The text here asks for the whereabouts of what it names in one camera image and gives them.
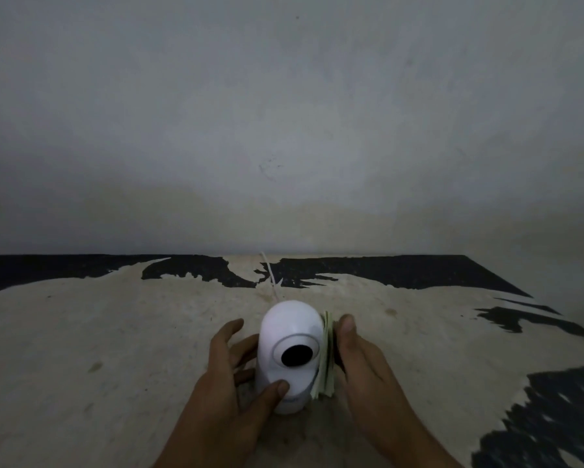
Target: stack of paper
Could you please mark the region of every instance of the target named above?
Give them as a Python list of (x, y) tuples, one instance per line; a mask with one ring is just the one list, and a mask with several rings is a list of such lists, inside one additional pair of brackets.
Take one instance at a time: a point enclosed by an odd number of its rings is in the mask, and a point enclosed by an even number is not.
[(323, 315), (323, 324), (325, 325), (323, 342), (318, 355), (320, 363), (318, 366), (318, 374), (312, 386), (312, 399), (318, 399), (320, 394), (331, 397), (335, 392), (333, 376), (333, 316), (331, 312), (325, 312)]

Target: concrete floor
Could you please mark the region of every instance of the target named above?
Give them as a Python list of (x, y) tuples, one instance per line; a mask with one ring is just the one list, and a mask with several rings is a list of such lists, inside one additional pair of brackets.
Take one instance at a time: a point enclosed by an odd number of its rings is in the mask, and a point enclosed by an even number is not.
[[(235, 275), (263, 278), (254, 272), (263, 269), (258, 256), (226, 259)], [(257, 332), (275, 303), (268, 282), (229, 288), (190, 274), (142, 280), (148, 265), (0, 291), (0, 467), (149, 466), (205, 368), (210, 337), (238, 317), (245, 328), (237, 338)], [(528, 374), (584, 365), (582, 337), (528, 321), (510, 333), (477, 317), (476, 309), (513, 294), (337, 279), (279, 292), (336, 317), (354, 314), (424, 423), (464, 465), (484, 434), (502, 428), (505, 411), (524, 403)], [(249, 399), (251, 388), (243, 391)], [(294, 416), (273, 417), (249, 462), (385, 465), (354, 428), (339, 391)]]

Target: camera lens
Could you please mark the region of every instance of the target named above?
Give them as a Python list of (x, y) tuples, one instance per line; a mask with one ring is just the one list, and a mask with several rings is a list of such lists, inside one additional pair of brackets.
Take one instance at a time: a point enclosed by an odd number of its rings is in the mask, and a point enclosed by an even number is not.
[(313, 355), (314, 352), (309, 346), (295, 345), (283, 352), (281, 362), (288, 368), (294, 368), (309, 363)]

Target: gray wall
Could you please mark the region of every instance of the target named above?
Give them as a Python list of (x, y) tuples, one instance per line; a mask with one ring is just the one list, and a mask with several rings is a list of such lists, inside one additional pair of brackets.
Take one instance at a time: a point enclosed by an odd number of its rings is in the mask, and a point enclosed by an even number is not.
[(0, 253), (258, 250), (584, 321), (584, 0), (0, 0)]

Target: white security camera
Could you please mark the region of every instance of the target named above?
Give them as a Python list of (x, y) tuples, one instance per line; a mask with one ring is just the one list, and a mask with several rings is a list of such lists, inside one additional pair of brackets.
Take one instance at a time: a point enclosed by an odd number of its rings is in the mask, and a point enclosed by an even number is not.
[(323, 330), (318, 312), (304, 302), (280, 302), (264, 315), (259, 331), (255, 387), (261, 393), (267, 385), (280, 379), (290, 385), (275, 413), (293, 414), (310, 400)]

